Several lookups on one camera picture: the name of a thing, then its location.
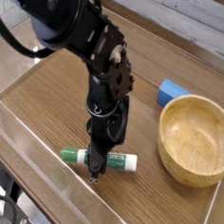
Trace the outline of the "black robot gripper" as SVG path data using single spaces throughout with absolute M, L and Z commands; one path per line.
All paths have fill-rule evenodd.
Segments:
M 86 125 L 86 132 L 91 138 L 88 146 L 89 180 L 96 183 L 99 174 L 105 174 L 107 155 L 114 146 L 125 141 L 127 130 L 129 97 L 119 100 L 113 110 L 108 114 L 96 115 L 90 109 L 90 119 Z

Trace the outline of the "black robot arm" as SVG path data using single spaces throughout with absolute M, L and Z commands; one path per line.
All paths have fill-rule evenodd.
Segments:
M 67 49 L 89 74 L 86 109 L 87 168 L 95 183 L 105 173 L 109 152 L 125 141 L 129 93 L 135 79 L 120 28 L 103 13 L 101 0 L 13 0 L 31 16 L 33 31 L 44 46 L 34 51 L 13 37 L 0 18 L 0 35 L 24 56 L 42 59 Z

